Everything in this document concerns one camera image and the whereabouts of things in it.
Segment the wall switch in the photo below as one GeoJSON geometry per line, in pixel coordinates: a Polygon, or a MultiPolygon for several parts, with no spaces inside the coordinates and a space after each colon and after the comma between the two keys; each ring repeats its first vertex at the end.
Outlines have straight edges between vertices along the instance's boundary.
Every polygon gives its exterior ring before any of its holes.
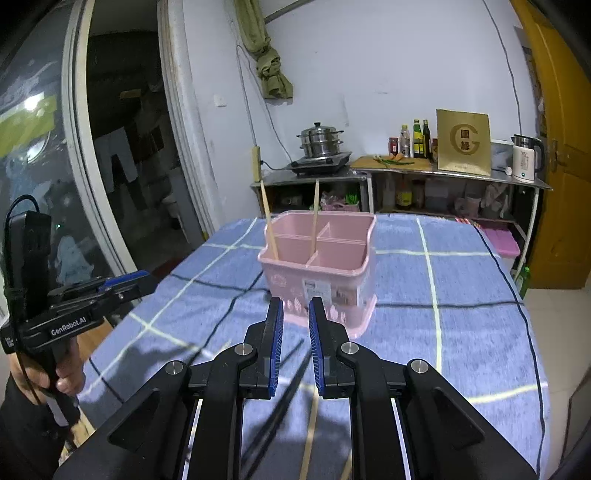
{"type": "Polygon", "coordinates": [[[213,96],[213,104],[215,106],[226,106],[226,99],[217,93],[213,96]]]}

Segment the hanging cloth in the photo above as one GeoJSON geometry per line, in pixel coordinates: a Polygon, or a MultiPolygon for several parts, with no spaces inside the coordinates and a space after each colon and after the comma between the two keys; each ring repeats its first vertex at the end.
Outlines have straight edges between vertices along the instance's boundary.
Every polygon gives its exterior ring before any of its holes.
{"type": "Polygon", "coordinates": [[[294,89],[281,73],[281,57],[271,47],[258,0],[234,0],[240,35],[244,46],[256,60],[256,73],[261,79],[263,97],[293,98],[294,89]]]}

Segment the doorway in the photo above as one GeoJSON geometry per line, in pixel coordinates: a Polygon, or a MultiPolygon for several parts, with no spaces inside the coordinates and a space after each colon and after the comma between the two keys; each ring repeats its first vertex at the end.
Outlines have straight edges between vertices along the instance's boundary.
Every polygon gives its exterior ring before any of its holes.
{"type": "Polygon", "coordinates": [[[137,269],[164,278],[203,242],[174,141],[156,2],[98,0],[87,44],[90,130],[108,204],[137,269]]]}

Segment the soy sauce bottle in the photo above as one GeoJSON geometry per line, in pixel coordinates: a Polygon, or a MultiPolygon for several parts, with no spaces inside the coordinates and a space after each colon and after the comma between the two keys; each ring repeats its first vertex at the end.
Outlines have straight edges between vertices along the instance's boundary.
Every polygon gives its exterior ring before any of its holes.
{"type": "Polygon", "coordinates": [[[433,160],[433,154],[431,153],[431,131],[429,130],[429,123],[426,120],[423,120],[423,144],[425,158],[433,160]]]}

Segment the pink utensil holder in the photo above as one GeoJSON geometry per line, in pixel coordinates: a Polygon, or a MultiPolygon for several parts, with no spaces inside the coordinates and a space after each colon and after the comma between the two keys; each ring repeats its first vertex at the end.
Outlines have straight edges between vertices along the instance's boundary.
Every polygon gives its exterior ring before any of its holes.
{"type": "Polygon", "coordinates": [[[310,256],[312,218],[313,212],[290,211],[273,220],[279,260],[273,258],[268,241],[258,255],[267,284],[271,294],[283,300],[286,321],[307,327],[308,303],[321,297],[326,317],[357,338],[367,329],[376,304],[376,217],[319,212],[316,251],[310,256]]]}

